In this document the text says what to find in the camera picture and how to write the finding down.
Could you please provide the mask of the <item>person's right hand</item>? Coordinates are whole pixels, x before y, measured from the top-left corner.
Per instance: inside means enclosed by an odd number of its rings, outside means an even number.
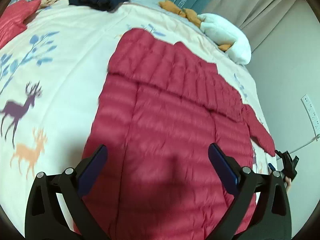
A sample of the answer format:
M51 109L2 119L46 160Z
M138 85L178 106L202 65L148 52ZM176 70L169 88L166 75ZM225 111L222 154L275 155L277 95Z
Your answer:
M291 178L285 177L285 183L286 183L286 192L288 193L292 186Z

